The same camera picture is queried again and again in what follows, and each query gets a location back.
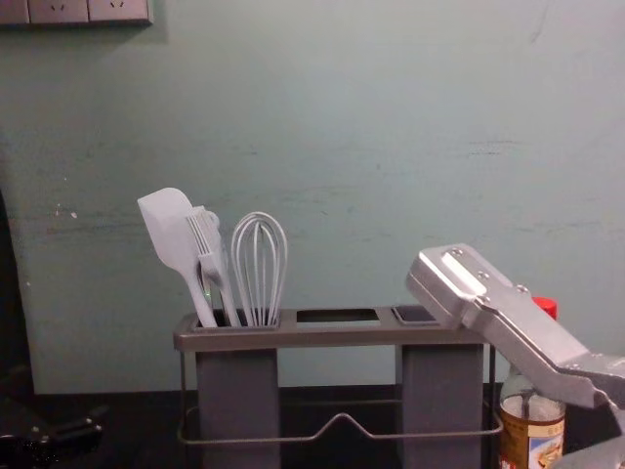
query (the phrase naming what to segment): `glass bottle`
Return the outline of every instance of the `glass bottle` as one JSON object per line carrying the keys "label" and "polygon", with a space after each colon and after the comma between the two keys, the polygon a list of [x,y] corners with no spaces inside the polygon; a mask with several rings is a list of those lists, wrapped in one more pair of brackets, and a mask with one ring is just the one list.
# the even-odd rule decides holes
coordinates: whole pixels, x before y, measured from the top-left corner
{"label": "glass bottle", "polygon": [[[534,298],[534,302],[558,318],[556,301]],[[562,457],[565,405],[541,396],[513,365],[501,389],[500,405],[504,422],[500,469],[549,469]]]}

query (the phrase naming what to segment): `power socket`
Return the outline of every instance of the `power socket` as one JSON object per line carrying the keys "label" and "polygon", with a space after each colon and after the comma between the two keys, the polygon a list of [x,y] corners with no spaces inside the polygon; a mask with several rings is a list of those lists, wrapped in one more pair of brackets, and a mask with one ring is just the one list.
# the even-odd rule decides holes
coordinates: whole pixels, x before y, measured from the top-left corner
{"label": "power socket", "polygon": [[0,24],[28,24],[26,0],[0,0]]}
{"label": "power socket", "polygon": [[77,24],[89,21],[87,0],[28,0],[28,10],[33,24]]}
{"label": "power socket", "polygon": [[140,22],[151,24],[148,0],[88,0],[90,22]]}

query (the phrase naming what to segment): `utensil holder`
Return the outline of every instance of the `utensil holder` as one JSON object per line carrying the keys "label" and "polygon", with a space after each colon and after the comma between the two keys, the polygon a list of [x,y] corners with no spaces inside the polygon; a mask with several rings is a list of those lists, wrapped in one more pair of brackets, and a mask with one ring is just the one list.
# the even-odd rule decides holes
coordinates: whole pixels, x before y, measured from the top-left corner
{"label": "utensil holder", "polygon": [[[315,325],[353,321],[367,323]],[[313,435],[280,435],[278,348],[389,344],[397,345],[398,355],[396,433],[373,434],[340,412]],[[181,352],[179,440],[204,448],[203,469],[279,469],[279,445],[316,441],[338,421],[350,422],[369,440],[398,441],[404,469],[478,468],[480,437],[502,430],[494,414],[498,426],[481,428],[481,339],[468,330],[440,328],[420,307],[283,310],[276,327],[256,328],[202,328],[189,315],[174,332],[174,345]],[[202,440],[187,436],[187,353],[196,356]]]}

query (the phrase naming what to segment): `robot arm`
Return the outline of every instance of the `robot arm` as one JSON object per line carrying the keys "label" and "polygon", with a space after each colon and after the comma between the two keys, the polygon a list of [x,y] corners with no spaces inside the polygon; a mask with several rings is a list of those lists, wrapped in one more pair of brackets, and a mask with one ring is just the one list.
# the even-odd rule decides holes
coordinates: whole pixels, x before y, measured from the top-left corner
{"label": "robot arm", "polygon": [[[591,353],[465,244],[423,250],[406,278],[414,297],[447,328],[479,333],[545,396],[567,404],[609,404],[625,433],[625,358]],[[553,469],[625,468],[625,437],[578,451]]]}

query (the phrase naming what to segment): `bottle cap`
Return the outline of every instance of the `bottle cap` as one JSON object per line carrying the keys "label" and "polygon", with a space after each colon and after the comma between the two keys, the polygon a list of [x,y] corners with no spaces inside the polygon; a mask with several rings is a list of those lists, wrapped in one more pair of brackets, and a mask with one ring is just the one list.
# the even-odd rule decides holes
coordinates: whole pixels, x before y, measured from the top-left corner
{"label": "bottle cap", "polygon": [[558,319],[558,303],[552,298],[543,298],[541,296],[535,296],[532,298],[545,313],[551,316],[554,320]]}

